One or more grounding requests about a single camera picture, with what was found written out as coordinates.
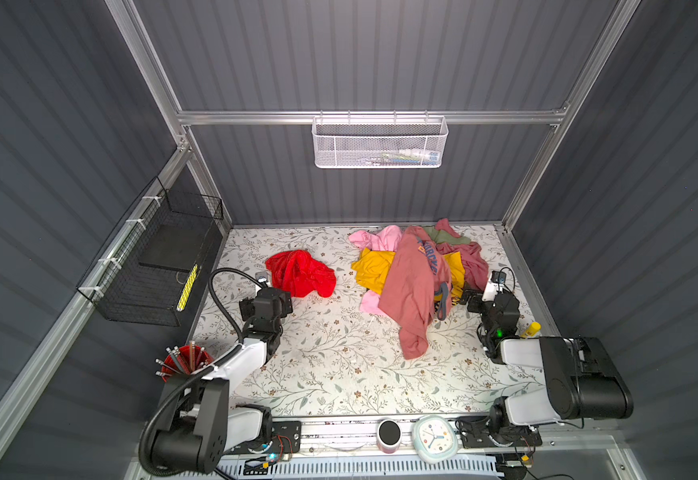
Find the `red fleece cloth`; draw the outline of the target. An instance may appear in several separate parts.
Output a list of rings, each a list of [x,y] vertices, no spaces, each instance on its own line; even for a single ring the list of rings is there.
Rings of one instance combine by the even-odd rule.
[[[337,286],[335,271],[306,250],[275,254],[266,260],[265,266],[271,273],[273,286],[296,298],[305,298],[312,292],[329,298]]]

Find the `dusty rose shirt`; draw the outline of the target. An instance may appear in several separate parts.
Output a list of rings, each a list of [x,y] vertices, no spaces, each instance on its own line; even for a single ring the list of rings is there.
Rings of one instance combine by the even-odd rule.
[[[424,228],[408,227],[390,267],[379,308],[399,326],[403,357],[413,360],[429,349],[427,331],[447,318],[452,304],[452,274]]]

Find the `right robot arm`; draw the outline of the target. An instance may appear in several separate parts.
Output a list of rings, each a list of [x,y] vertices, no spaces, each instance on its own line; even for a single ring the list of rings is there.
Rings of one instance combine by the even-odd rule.
[[[572,420],[632,416],[633,395],[599,339],[519,336],[519,299],[507,289],[496,293],[467,289],[460,303],[479,315],[477,336],[489,360],[539,369],[544,375],[542,389],[503,396],[493,403],[486,421],[492,435]]]

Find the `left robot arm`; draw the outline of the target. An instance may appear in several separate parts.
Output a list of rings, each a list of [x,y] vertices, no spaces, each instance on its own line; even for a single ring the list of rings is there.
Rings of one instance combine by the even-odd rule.
[[[233,408],[231,395],[275,356],[282,320],[293,313],[291,294],[267,287],[240,307],[242,340],[198,372],[167,381],[157,411],[142,431],[138,460],[155,477],[211,473],[229,450],[271,438],[268,407]]]

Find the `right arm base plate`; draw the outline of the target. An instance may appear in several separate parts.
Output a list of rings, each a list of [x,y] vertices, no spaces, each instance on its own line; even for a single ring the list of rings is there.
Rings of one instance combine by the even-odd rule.
[[[455,431],[464,448],[529,447],[543,445],[538,430],[529,426],[500,426],[487,416],[461,416],[455,419]]]

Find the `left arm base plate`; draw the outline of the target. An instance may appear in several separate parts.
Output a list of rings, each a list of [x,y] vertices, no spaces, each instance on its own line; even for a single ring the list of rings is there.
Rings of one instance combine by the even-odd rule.
[[[294,454],[300,451],[303,424],[275,421],[264,429],[264,436],[228,448],[225,455]]]

